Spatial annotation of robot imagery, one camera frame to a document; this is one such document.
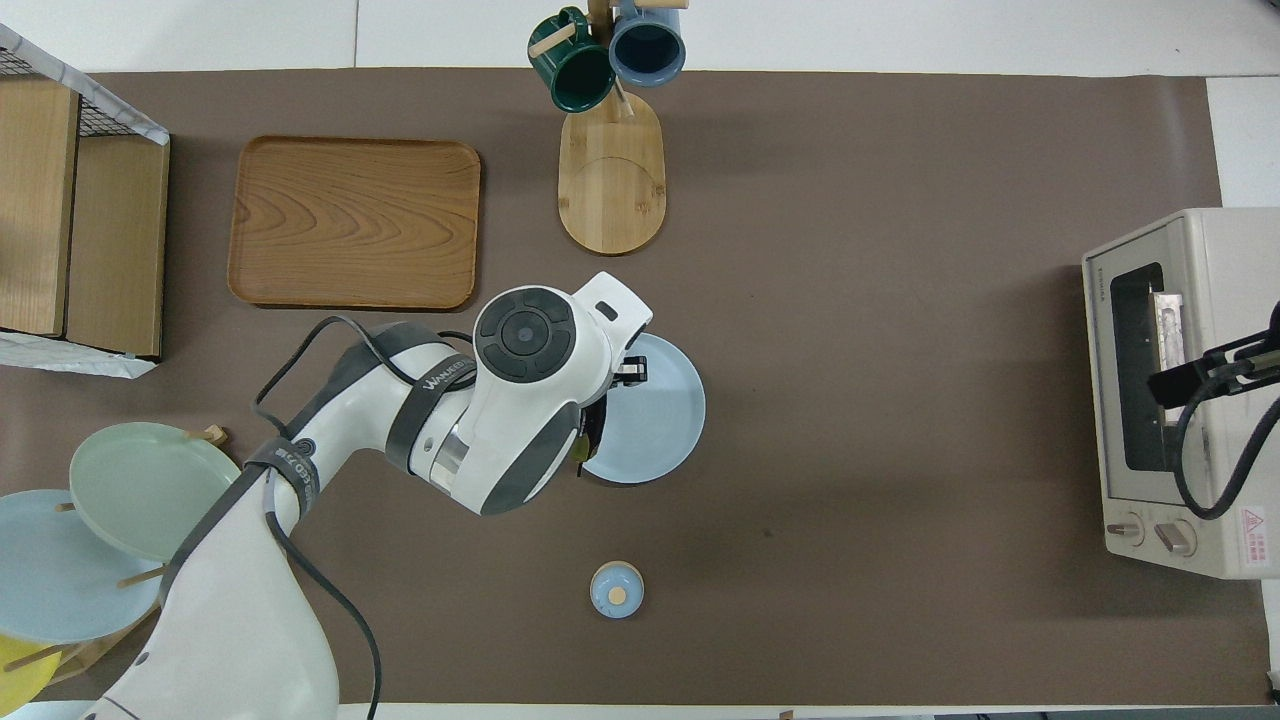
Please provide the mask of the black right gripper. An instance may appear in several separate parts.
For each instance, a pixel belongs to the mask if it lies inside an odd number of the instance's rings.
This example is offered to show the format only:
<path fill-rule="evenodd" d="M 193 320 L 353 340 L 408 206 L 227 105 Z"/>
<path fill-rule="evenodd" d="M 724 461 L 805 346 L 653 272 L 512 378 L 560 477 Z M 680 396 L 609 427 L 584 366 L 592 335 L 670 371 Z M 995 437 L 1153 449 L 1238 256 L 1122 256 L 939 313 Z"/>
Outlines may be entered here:
<path fill-rule="evenodd" d="M 1185 406 L 1193 393 L 1212 380 L 1222 384 L 1210 391 L 1210 398 L 1248 393 L 1277 383 L 1279 340 L 1276 331 L 1254 334 L 1204 351 L 1198 359 L 1155 373 L 1148 388 L 1160 406 Z"/>

